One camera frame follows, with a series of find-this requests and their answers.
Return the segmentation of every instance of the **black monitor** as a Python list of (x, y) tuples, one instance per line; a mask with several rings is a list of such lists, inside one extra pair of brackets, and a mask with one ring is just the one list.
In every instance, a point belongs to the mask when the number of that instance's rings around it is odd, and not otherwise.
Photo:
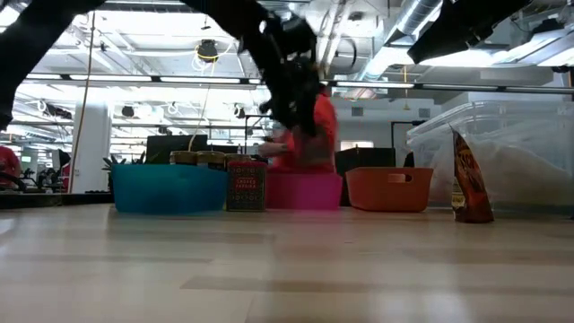
[(239, 147), (236, 145), (218, 145), (210, 144), (207, 146), (208, 151), (220, 153), (237, 153)]
[[(150, 135), (147, 137), (145, 163), (169, 164), (171, 152), (186, 151), (192, 135)], [(192, 152), (210, 150), (207, 135), (196, 135), (191, 146)]]

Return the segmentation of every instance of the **cable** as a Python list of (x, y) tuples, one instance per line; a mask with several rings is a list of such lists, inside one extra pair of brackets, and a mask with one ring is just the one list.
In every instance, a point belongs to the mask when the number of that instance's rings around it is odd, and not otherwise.
[[(211, 77), (213, 77), (213, 72), (215, 72), (215, 62), (213, 62), (213, 65), (212, 65)], [(187, 145), (187, 151), (188, 152), (191, 152), (191, 145), (194, 143), (194, 140), (196, 139), (197, 131), (199, 131), (199, 127), (201, 126), (201, 122), (204, 120), (205, 108), (207, 107), (207, 99), (209, 99), (209, 91), (210, 90), (211, 90), (211, 87), (208, 87), (207, 93), (205, 94), (204, 106), (201, 109), (201, 116), (199, 117), (199, 121), (197, 122), (196, 130), (194, 131), (194, 135), (191, 136), (191, 139), (189, 140), (189, 144)]]
[(93, 38), (94, 33), (96, 31), (96, 12), (94, 11), (91, 14), (91, 34), (90, 34), (90, 49), (88, 50), (88, 77), (86, 78), (86, 87), (83, 91), (83, 102), (82, 102), (82, 113), (80, 114), (80, 124), (78, 125), (78, 131), (76, 132), (76, 141), (74, 150), (72, 151), (72, 160), (70, 161), (70, 174), (69, 182), (70, 185), (68, 187), (68, 193), (72, 192), (72, 188), (74, 187), (74, 169), (75, 169), (75, 160), (78, 155), (78, 146), (80, 145), (80, 137), (82, 135), (82, 126), (83, 126), (83, 119), (85, 117), (86, 112), (86, 102), (88, 101), (88, 90), (90, 89), (90, 76), (91, 76), (91, 57), (93, 54)]

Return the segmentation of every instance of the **ceiling light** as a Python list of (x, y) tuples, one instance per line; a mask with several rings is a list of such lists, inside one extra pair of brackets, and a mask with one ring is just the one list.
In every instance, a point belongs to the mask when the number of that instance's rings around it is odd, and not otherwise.
[(549, 59), (543, 61), (539, 66), (562, 66), (574, 64), (574, 48), (566, 49), (560, 54), (557, 54)]
[(528, 41), (526, 44), (520, 45), (511, 49), (510, 51), (506, 52), (506, 55), (499, 57), (496, 61), (496, 64), (505, 64), (505, 63), (516, 63), (522, 60), (525, 57), (528, 57), (538, 50), (545, 48), (546, 46), (553, 43), (557, 38), (543, 38), (538, 37), (535, 35), (532, 40)]
[(183, 5), (180, 1), (127, 1), (127, 0), (108, 0), (108, 4), (161, 4), (161, 5)]
[(451, 90), (451, 91), (497, 91), (494, 85), (459, 85), (459, 84), (424, 84), (425, 90)]
[(26, 78), (37, 79), (37, 80), (59, 80), (59, 79), (61, 79), (59, 74), (28, 74), (28, 76)]
[[(75, 81), (85, 81), (88, 75), (70, 75), (70, 78)], [(90, 81), (151, 82), (152, 78), (139, 75), (90, 75)]]
[(356, 88), (380, 88), (380, 89), (412, 89), (410, 83), (385, 83), (385, 82), (337, 82), (337, 86)]
[(483, 50), (469, 49), (444, 57), (435, 57), (421, 62), (426, 66), (445, 67), (487, 67), (496, 62), (491, 53)]
[(524, 92), (524, 93), (574, 94), (573, 88), (509, 86), (506, 88), (506, 90), (508, 92)]
[(237, 78), (218, 78), (218, 77), (162, 77), (162, 82), (168, 83), (224, 83), (224, 84), (239, 84), (240, 79)]

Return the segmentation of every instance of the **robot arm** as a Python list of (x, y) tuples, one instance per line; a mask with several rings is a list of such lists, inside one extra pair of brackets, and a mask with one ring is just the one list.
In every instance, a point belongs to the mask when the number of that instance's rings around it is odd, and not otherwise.
[[(9, 0), (0, 0), (6, 5)], [(88, 13), (105, 0), (33, 0), (18, 20), (0, 34), (0, 129), (12, 120), (17, 87), (64, 33), (77, 14)], [(256, 0), (182, 0), (211, 16), (249, 51), (272, 99), (261, 107), (288, 128), (301, 126), (315, 134), (313, 107), (318, 94), (315, 70), (317, 38), (299, 17), (282, 22)], [(263, 32), (261, 23), (265, 23)], [(310, 51), (311, 59), (292, 54)]]

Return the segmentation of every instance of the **person in red shirt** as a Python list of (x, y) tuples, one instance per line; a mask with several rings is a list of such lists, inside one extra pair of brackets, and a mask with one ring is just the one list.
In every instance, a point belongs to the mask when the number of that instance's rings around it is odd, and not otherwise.
[[(4, 146), (0, 146), (0, 171), (16, 178), (19, 178), (22, 172), (20, 161), (16, 154), (12, 149)], [(0, 179), (0, 186), (12, 187), (13, 183), (7, 179)]]
[(335, 172), (335, 140), (338, 124), (335, 107), (322, 85), (314, 112), (317, 135), (304, 134), (299, 127), (284, 130), (272, 143), (259, 145), (259, 154), (273, 157), (270, 171), (293, 173)]

